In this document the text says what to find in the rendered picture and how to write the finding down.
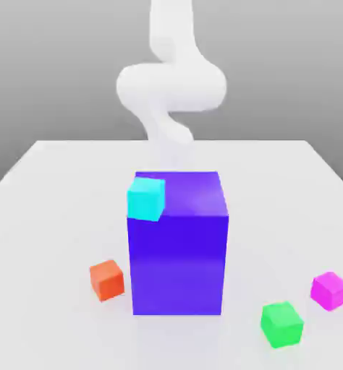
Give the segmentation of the small orange cube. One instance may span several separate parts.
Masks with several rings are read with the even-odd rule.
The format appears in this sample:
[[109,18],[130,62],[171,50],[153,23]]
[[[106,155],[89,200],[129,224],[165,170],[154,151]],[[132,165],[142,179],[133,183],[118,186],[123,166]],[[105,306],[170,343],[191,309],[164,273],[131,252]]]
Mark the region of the small orange cube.
[[100,302],[124,293],[124,274],[114,260],[93,265],[89,271],[90,283]]

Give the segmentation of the small cyan cube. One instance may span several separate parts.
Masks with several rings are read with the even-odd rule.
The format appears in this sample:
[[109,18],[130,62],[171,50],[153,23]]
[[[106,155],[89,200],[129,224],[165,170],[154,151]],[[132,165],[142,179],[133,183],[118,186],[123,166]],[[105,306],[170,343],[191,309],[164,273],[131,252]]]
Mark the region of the small cyan cube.
[[127,217],[157,222],[165,208],[165,180],[134,177],[127,190]]

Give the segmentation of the small green cube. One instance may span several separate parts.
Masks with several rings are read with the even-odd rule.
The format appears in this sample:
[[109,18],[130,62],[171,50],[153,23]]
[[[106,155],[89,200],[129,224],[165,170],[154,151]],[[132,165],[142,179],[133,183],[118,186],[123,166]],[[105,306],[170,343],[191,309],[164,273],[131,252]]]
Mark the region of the small green cube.
[[261,329],[272,348],[298,344],[304,321],[288,301],[265,305],[261,314]]

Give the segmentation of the small magenta cube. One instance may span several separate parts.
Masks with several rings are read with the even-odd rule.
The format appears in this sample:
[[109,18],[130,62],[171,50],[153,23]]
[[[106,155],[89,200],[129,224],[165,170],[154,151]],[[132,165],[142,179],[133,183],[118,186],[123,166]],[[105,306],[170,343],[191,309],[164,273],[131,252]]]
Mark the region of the small magenta cube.
[[334,272],[313,278],[310,297],[327,311],[343,305],[343,279]]

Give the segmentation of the large purple box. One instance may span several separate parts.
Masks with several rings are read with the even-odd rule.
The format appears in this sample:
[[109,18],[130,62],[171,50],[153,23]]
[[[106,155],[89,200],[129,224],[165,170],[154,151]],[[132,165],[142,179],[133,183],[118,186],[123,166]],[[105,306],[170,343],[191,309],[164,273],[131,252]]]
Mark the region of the large purple box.
[[218,173],[135,175],[166,186],[158,221],[127,221],[133,313],[219,315],[229,212]]

